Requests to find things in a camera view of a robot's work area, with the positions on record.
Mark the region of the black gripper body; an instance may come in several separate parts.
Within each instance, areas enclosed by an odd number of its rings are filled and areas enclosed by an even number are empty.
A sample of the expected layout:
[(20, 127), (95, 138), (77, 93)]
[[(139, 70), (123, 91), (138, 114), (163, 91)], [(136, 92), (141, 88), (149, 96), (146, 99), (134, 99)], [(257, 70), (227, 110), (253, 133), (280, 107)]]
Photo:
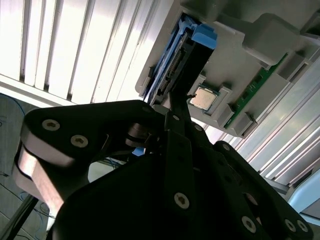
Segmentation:
[(51, 240), (260, 240), (222, 154), (143, 156), (73, 193)]

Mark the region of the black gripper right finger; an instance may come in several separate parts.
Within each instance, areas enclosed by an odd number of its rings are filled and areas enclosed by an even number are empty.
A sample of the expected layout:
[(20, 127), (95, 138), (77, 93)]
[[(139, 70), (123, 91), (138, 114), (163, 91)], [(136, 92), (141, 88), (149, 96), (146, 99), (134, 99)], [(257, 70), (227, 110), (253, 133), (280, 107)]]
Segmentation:
[(185, 109), (197, 214), (188, 240), (311, 240), (308, 223), (228, 143), (210, 143)]

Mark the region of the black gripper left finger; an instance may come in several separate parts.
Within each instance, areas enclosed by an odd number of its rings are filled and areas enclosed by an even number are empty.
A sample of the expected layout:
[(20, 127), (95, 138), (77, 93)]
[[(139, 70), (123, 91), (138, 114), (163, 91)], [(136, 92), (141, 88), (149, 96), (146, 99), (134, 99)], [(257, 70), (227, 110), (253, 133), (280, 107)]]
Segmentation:
[(15, 181), (50, 209), (71, 200), (189, 209), (189, 122), (187, 96), (174, 93), (168, 107), (129, 100), (35, 109), (23, 119)]

